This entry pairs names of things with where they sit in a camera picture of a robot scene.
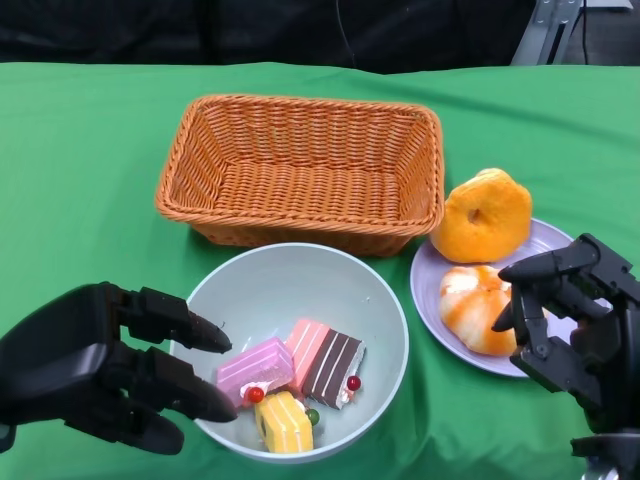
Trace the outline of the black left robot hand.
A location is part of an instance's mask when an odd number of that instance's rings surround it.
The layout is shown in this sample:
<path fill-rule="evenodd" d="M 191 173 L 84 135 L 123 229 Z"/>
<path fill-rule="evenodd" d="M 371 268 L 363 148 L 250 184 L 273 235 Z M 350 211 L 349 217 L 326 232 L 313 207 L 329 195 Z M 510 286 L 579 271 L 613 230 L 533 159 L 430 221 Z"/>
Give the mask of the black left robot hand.
<path fill-rule="evenodd" d="M 227 423 L 237 409 L 191 364 L 157 348 L 225 353 L 232 344 L 186 301 L 157 290 L 89 284 L 50 301 L 1 339 L 1 449 L 17 428 L 62 420 L 111 443 L 175 455 L 184 435 L 162 411 Z"/>

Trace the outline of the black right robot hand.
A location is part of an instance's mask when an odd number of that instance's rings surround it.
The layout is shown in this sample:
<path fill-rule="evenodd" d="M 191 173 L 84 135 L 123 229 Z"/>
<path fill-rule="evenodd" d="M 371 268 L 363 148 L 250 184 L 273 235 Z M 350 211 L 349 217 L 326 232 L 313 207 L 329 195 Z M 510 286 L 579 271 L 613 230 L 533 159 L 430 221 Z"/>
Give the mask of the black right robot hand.
<path fill-rule="evenodd" d="M 596 434 L 639 427 L 639 282 L 632 265 L 590 234 L 499 272 L 511 300 L 493 325 L 510 330 L 513 365 L 567 392 Z"/>

